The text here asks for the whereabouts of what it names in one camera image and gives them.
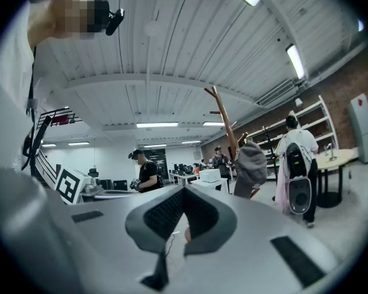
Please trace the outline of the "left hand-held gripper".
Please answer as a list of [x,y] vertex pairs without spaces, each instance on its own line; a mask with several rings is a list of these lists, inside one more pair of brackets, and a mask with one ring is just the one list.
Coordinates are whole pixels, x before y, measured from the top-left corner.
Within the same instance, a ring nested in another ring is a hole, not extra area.
[[69,167],[61,167],[55,190],[67,205],[90,202],[95,195],[104,191],[98,177],[96,168],[91,168],[87,174],[84,174]]

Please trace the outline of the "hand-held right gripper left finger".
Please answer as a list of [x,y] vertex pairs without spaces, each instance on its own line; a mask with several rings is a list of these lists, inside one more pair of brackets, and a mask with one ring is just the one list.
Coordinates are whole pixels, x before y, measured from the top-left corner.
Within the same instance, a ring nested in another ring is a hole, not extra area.
[[80,294],[184,294],[170,279],[166,241],[182,216],[184,188],[167,187],[104,202],[61,205]]

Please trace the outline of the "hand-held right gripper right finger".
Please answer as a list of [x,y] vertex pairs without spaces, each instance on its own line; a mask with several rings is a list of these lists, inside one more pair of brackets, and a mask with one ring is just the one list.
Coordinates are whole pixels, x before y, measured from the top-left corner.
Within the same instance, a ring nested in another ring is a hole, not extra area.
[[237,227],[216,252],[179,257],[167,294],[314,294],[339,260],[308,230],[270,206],[209,190]]

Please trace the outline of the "grey cap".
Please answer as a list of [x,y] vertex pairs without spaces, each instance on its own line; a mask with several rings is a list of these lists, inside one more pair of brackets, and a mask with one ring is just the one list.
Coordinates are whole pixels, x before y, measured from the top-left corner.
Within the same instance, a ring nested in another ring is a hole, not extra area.
[[251,199],[267,180],[266,155],[255,142],[242,141],[234,165],[237,174],[234,195]]

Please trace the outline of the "brown wooden coat rack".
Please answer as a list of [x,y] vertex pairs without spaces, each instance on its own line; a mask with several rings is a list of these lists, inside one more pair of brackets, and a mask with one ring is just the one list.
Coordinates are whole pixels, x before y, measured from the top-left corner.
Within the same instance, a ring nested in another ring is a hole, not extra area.
[[232,159],[233,162],[235,163],[238,156],[239,156],[239,151],[240,148],[243,147],[243,145],[246,143],[246,139],[249,136],[248,132],[245,132],[241,135],[241,137],[237,140],[235,138],[234,132],[232,130],[231,125],[229,124],[229,119],[228,119],[228,115],[227,112],[225,110],[225,107],[223,105],[222,99],[220,97],[220,95],[217,93],[217,89],[215,86],[212,86],[211,89],[209,88],[204,88],[204,91],[206,91],[208,94],[210,94],[212,97],[215,98],[218,108],[219,108],[219,113],[222,117],[224,126],[225,126],[225,130],[226,130],[226,134],[228,136],[228,140],[229,140],[229,145],[231,147],[231,153],[232,153]]

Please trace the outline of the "black stair railing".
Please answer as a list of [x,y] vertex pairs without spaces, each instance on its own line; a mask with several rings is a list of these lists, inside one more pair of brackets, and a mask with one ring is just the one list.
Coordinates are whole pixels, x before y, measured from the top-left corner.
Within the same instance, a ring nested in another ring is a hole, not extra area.
[[[39,115],[38,122],[36,124],[36,132],[39,132],[41,128],[58,127],[66,124],[75,124],[82,122],[79,116],[77,116],[69,107],[60,108],[53,111],[41,113]],[[45,155],[42,152],[43,143],[41,143],[39,149],[36,151],[36,164],[39,164],[40,168],[37,168],[40,177],[46,176],[53,183],[56,181],[56,170],[48,163]]]

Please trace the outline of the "pink garment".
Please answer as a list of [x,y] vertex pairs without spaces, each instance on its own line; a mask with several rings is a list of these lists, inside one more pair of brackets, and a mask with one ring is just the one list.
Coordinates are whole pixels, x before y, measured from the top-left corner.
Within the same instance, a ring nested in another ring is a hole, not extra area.
[[291,214],[288,199],[288,183],[289,183],[289,169],[285,158],[281,157],[279,160],[275,202],[277,204],[278,210],[285,215]]

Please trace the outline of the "white square table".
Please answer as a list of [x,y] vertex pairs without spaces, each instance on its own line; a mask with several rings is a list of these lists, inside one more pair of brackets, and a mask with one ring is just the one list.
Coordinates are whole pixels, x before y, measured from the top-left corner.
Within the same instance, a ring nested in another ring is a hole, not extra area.
[[222,193],[226,193],[228,194],[228,184],[227,184],[227,179],[226,178],[221,178],[213,183],[208,183],[205,181],[202,181],[200,179],[197,179],[196,181],[192,181],[191,182],[192,186],[198,186],[198,187],[203,187],[203,188],[207,188],[207,189],[215,189],[217,186],[221,186],[220,191]]

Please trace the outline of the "large black screen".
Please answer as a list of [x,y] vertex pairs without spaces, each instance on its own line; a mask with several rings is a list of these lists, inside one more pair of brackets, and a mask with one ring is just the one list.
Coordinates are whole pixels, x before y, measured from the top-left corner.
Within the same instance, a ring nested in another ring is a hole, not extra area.
[[147,159],[154,161],[161,172],[163,180],[168,180],[168,171],[166,163],[166,152],[165,149],[145,149],[145,156]]

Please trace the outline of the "black pole stand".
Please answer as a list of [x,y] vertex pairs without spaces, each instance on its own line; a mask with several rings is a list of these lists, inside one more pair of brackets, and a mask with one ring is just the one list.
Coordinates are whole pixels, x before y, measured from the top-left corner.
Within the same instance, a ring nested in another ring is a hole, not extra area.
[[269,135],[269,130],[267,127],[263,126],[264,135],[266,136],[266,145],[269,148],[269,153],[266,154],[266,157],[272,161],[272,166],[274,168],[275,182],[278,184],[278,170],[277,170],[277,156],[274,153],[274,149],[272,146],[272,141]]

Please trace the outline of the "black and white backpack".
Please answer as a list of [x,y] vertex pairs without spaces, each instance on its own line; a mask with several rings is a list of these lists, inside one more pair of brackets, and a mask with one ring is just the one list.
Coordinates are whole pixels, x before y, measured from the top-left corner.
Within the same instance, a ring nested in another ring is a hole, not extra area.
[[304,214],[312,199],[312,185],[308,177],[312,158],[302,145],[290,143],[286,149],[285,162],[288,169],[289,208],[294,214]]

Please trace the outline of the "person's white shirt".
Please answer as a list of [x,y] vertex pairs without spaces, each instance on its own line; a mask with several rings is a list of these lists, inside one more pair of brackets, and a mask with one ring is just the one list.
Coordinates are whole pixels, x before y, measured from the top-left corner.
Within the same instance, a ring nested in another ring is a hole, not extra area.
[[32,128],[26,115],[31,83],[33,52],[27,28],[30,2],[26,1],[0,39],[0,168],[20,172],[21,147]]

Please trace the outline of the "round wooden table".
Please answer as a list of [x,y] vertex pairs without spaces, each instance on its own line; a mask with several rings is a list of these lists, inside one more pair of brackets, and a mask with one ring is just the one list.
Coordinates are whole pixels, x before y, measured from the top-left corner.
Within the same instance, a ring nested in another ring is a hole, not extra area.
[[[330,149],[328,155],[325,152],[316,158],[318,164],[318,195],[317,206],[320,208],[333,208],[342,202],[343,168],[352,160],[355,152],[352,149]],[[338,171],[338,190],[328,190],[328,174],[332,169]]]

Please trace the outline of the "white shelving unit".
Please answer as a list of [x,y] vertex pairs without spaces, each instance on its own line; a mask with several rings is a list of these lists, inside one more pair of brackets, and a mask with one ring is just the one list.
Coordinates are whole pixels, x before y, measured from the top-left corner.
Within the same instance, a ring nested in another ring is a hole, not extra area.
[[[329,143],[333,144],[335,149],[339,149],[339,141],[336,134],[336,129],[331,118],[331,114],[326,106],[324,99],[318,96],[315,103],[308,107],[302,108],[299,111],[291,110],[290,115],[294,116],[298,121],[298,128],[308,130],[315,137],[319,146],[319,153],[325,151],[325,146]],[[268,128],[269,135],[272,141],[274,153],[277,149],[277,145],[282,136],[287,133],[285,119],[288,113],[284,113],[282,118],[278,121],[263,125]],[[269,148],[266,145],[266,136],[264,135],[263,127],[259,130],[252,132],[247,137],[249,140],[254,141],[260,146],[266,155],[269,153]],[[277,157],[277,167],[279,166],[279,158]],[[272,168],[272,161],[267,158],[267,167]]]

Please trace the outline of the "grey refrigerator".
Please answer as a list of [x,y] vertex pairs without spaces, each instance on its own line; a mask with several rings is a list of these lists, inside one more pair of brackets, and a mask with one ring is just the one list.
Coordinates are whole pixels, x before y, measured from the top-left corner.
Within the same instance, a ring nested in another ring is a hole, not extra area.
[[358,158],[368,164],[368,100],[365,94],[360,94],[350,101],[348,112],[351,119]]

